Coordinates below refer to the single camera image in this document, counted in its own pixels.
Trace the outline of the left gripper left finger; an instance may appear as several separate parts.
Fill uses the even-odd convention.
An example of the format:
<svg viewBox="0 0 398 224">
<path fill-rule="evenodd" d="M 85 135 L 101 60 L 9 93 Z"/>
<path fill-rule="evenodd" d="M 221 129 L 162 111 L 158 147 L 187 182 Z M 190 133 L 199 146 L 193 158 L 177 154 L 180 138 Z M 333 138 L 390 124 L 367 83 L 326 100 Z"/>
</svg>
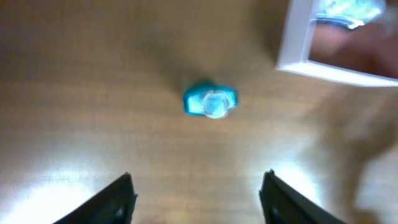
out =
<svg viewBox="0 0 398 224">
<path fill-rule="evenodd" d="M 136 200 L 127 172 L 54 224 L 131 224 Z"/>
</svg>

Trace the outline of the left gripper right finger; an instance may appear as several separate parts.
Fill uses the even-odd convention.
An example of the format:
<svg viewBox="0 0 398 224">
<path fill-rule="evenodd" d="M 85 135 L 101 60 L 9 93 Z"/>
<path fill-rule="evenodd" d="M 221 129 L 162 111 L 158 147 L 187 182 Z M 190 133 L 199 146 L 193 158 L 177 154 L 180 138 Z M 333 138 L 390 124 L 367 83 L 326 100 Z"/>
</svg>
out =
<svg viewBox="0 0 398 224">
<path fill-rule="evenodd" d="M 345 224 L 275 175 L 264 174 L 259 191 L 266 224 Z"/>
</svg>

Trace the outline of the teal mouthwash bottle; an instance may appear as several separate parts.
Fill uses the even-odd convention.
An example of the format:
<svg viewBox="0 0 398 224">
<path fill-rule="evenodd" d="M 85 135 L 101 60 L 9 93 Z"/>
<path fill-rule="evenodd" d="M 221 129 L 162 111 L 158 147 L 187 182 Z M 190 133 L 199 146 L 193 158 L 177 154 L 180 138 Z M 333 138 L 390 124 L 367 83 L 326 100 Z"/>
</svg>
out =
<svg viewBox="0 0 398 224">
<path fill-rule="evenodd" d="M 238 91 L 226 85 L 205 80 L 189 87 L 183 94 L 186 114 L 223 119 L 239 104 Z"/>
</svg>

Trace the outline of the clear pump soap bottle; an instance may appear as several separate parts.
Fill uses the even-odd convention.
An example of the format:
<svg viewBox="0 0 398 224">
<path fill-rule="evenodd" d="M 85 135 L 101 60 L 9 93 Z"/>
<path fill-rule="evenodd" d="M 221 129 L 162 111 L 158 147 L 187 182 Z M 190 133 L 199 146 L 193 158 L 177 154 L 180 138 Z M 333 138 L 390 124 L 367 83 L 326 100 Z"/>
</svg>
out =
<svg viewBox="0 0 398 224">
<path fill-rule="evenodd" d="M 353 30 L 380 17 L 386 7 L 386 0 L 321 0 L 312 21 Z"/>
</svg>

